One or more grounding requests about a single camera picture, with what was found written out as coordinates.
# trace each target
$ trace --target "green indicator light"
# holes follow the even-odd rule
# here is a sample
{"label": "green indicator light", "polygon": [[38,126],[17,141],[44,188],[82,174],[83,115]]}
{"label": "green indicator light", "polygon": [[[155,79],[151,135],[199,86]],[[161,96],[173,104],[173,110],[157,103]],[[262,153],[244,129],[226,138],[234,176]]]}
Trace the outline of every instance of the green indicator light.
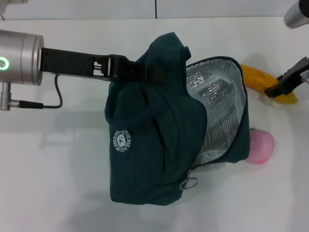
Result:
{"label": "green indicator light", "polygon": [[6,58],[0,57],[0,70],[7,70],[9,65],[10,63]]}

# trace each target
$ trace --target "circular logo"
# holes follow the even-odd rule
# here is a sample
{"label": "circular logo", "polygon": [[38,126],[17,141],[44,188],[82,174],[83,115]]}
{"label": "circular logo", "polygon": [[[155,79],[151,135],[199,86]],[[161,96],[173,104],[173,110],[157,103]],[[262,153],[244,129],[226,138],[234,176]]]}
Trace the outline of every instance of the circular logo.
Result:
{"label": "circular logo", "polygon": [[0,57],[0,70],[7,70],[9,65],[9,61],[6,58]]}
{"label": "circular logo", "polygon": [[127,130],[116,131],[112,142],[116,151],[125,152],[131,146],[131,135]]}

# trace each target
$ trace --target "zipper pull ring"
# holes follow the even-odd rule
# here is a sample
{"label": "zipper pull ring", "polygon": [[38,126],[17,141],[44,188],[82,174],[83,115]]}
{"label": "zipper pull ring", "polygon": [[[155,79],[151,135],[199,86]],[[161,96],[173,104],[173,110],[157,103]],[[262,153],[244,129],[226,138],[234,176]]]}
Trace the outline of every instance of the zipper pull ring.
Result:
{"label": "zipper pull ring", "polygon": [[[180,183],[179,188],[181,190],[191,189],[191,188],[195,187],[198,184],[198,179],[196,177],[190,177],[190,173],[191,173],[191,169],[189,169],[189,171],[187,173],[187,178]],[[195,181],[195,183],[190,185],[190,186],[188,186],[188,187],[186,187],[187,183],[189,183],[189,180],[193,180],[193,181]]]}

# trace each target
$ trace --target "black cable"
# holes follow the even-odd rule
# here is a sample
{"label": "black cable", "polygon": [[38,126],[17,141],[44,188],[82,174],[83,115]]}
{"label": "black cable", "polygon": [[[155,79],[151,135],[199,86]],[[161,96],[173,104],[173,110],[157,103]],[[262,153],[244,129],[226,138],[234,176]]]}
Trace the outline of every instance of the black cable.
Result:
{"label": "black cable", "polygon": [[58,77],[59,77],[59,75],[56,74],[56,76],[55,76],[55,87],[56,87],[57,94],[59,96],[60,104],[59,105],[44,105],[43,109],[58,109],[63,104],[62,96],[61,96],[61,93],[60,93],[60,90],[59,90],[59,87],[58,87]]}
{"label": "black cable", "polygon": [[3,17],[3,15],[0,13],[0,17],[2,18],[2,20],[5,21],[5,18]]}
{"label": "black cable", "polygon": [[158,18],[158,17],[157,17],[157,14],[156,14],[156,0],[154,0],[154,1],[155,1],[155,2],[154,2],[154,5],[155,5],[155,6],[154,6],[154,8],[155,8],[155,18]]}

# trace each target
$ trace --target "metal cylinder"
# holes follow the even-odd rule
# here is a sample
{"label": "metal cylinder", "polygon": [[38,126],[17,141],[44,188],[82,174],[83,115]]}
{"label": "metal cylinder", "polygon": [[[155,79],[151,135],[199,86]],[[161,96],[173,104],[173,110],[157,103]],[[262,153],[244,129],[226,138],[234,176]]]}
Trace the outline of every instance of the metal cylinder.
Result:
{"label": "metal cylinder", "polygon": [[10,100],[10,107],[19,108],[20,100]]}
{"label": "metal cylinder", "polygon": [[309,18],[306,17],[300,9],[300,2],[297,1],[285,14],[284,23],[288,28],[294,29],[309,24]]}
{"label": "metal cylinder", "polygon": [[11,100],[11,84],[2,83],[0,110],[4,110],[4,111],[10,110],[10,105],[9,105],[10,100]]}
{"label": "metal cylinder", "polygon": [[0,82],[39,86],[41,35],[0,30]]}

